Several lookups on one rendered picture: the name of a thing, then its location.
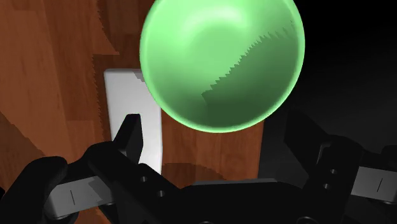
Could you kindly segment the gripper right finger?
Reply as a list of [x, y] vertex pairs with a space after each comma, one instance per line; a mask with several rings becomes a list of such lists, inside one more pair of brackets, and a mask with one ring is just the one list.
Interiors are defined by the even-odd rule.
[[288, 113], [284, 143], [309, 176], [296, 224], [364, 224], [345, 214], [351, 195], [382, 211], [378, 224], [397, 224], [397, 145], [370, 152], [296, 110]]

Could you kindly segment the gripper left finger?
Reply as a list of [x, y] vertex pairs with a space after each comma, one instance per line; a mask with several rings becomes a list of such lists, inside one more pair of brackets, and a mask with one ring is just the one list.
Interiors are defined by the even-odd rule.
[[98, 177], [110, 189], [114, 203], [101, 210], [115, 224], [180, 224], [171, 212], [178, 188], [129, 158], [143, 147], [140, 123], [139, 115], [127, 115], [114, 141], [90, 146], [71, 164], [58, 156], [27, 164], [0, 199], [0, 224], [75, 224], [77, 211], [52, 218], [45, 203], [57, 186], [82, 174]]

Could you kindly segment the white flat rectangular block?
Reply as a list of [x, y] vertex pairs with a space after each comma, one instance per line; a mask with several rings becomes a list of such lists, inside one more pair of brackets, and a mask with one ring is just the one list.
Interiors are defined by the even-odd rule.
[[111, 138], [127, 114], [139, 114], [143, 130], [140, 163], [162, 172], [161, 108], [152, 98], [139, 69], [107, 69], [104, 72]]

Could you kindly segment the green bowl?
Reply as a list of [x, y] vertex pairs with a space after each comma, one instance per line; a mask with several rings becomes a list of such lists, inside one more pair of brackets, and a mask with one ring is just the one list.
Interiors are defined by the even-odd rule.
[[303, 65], [294, 0], [155, 0], [139, 58], [157, 104], [183, 125], [234, 132], [286, 100]]

